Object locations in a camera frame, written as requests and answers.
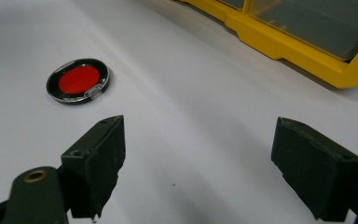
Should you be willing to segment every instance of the yellow edge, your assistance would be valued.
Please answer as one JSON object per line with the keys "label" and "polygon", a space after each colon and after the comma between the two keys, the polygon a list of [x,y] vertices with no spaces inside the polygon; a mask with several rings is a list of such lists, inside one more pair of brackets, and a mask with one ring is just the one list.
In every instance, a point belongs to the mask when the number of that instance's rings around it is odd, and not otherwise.
{"label": "yellow edge", "polygon": [[269,56],[281,58],[309,71],[337,88],[358,86],[358,53],[350,63],[318,50],[290,35],[249,16],[250,1],[243,11],[215,0],[182,0],[223,21],[237,32],[239,39]]}

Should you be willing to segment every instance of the yellow storage box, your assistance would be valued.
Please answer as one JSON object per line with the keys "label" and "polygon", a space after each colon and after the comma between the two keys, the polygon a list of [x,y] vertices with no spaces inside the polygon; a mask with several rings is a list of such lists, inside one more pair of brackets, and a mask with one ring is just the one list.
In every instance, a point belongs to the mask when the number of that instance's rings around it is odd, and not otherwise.
{"label": "yellow storage box", "polygon": [[181,0],[337,88],[358,86],[358,0]]}

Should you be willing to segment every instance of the white surface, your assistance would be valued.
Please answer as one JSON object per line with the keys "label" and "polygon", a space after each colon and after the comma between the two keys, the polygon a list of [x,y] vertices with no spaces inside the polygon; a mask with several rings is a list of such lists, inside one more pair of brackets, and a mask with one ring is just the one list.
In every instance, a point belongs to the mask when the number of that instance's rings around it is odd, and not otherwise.
{"label": "white surface", "polygon": [[[115,72],[108,91],[53,101],[48,76],[85,57]],[[358,154],[358,88],[326,88],[193,7],[0,0],[0,202],[17,175],[58,167],[95,122],[121,114],[127,159],[98,223],[322,222],[269,159],[279,116]]]}

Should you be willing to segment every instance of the black rim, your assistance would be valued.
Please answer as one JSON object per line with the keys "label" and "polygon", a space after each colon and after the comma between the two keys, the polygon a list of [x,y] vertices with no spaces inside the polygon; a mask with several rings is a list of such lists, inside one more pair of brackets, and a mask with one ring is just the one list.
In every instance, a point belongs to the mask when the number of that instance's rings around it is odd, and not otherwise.
{"label": "black rim", "polygon": [[96,59],[79,59],[67,63],[57,69],[51,76],[48,78],[47,89],[48,93],[57,101],[62,103],[75,103],[79,101],[83,101],[89,99],[88,96],[85,95],[87,91],[82,91],[80,93],[66,93],[60,90],[59,81],[62,76],[70,71],[71,69],[77,68],[79,66],[91,66],[98,70],[100,78],[96,85],[100,85],[101,91],[104,91],[107,87],[106,83],[109,80],[109,71],[104,63],[98,61]]}

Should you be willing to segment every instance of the red powder pan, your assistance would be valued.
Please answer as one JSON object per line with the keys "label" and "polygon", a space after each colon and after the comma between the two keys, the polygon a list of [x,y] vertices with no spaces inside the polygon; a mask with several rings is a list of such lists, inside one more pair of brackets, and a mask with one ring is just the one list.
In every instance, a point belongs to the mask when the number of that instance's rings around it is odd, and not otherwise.
{"label": "red powder pan", "polygon": [[109,73],[109,68],[96,59],[69,62],[48,78],[48,94],[60,103],[86,103],[106,90]]}

